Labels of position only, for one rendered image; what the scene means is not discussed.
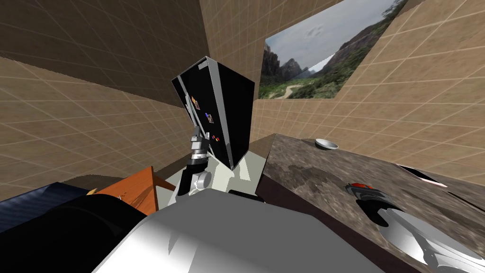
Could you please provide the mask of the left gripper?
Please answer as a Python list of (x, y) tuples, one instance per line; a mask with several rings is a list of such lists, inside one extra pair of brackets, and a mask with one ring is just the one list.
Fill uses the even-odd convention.
[(209, 140), (201, 135), (199, 126), (194, 128), (193, 136), (191, 137), (190, 149), (194, 153), (207, 153), (209, 149)]

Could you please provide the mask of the window with mountain view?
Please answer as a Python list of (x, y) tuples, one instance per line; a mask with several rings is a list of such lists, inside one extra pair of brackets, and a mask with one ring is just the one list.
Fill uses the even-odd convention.
[(334, 98), (408, 0), (342, 0), (265, 41), (260, 99)]

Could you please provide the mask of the brown wooden table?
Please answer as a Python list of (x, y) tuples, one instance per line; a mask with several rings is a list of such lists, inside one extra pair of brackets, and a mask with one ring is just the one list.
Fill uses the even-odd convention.
[(94, 189), (88, 194), (105, 194), (114, 196), (145, 215), (151, 215), (159, 210), (156, 188), (161, 187), (174, 193), (176, 186), (158, 177), (152, 165), (129, 176), (121, 181), (97, 191)]

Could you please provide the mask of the dark blue furniture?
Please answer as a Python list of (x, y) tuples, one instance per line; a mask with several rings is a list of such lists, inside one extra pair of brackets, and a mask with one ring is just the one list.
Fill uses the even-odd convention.
[(55, 182), (0, 201), (0, 233), (37, 218), (67, 201), (85, 196), (89, 190)]

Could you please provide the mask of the grey bowl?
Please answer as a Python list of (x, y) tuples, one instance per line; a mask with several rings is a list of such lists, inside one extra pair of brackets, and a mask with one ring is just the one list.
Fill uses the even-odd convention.
[(320, 138), (317, 138), (315, 140), (315, 145), (320, 148), (320, 149), (323, 149), (323, 150), (336, 150), (336, 149), (339, 149), (339, 145), (332, 142), (332, 141), (328, 141), (328, 140), (325, 140), (325, 139), (320, 139)]

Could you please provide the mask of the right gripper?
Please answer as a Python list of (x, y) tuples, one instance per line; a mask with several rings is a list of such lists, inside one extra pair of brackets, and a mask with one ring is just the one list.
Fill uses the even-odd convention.
[(346, 184), (345, 190), (350, 194), (354, 195), (358, 200), (377, 200), (387, 204), (392, 204), (392, 200), (390, 196), (383, 191), (378, 189), (361, 189), (361, 188), (352, 188), (350, 184)]

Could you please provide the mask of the black fridge door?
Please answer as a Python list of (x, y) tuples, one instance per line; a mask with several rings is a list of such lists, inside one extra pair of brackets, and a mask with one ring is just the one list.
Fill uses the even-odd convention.
[[(210, 75), (209, 59), (207, 56), (203, 57), (179, 75), (191, 102), (194, 104), (200, 124), (206, 134), (209, 135), (209, 153), (224, 164), (226, 168), (233, 170), (234, 165), (231, 163), (227, 152), (227, 143), (213, 87), (213, 78)], [(171, 84), (191, 119), (186, 106), (186, 97), (177, 76), (171, 79)]]

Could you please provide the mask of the black fridge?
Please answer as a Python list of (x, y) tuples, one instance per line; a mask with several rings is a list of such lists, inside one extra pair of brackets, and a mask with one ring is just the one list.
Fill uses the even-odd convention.
[(208, 62), (227, 152), (235, 169), (249, 150), (255, 83), (212, 58)]

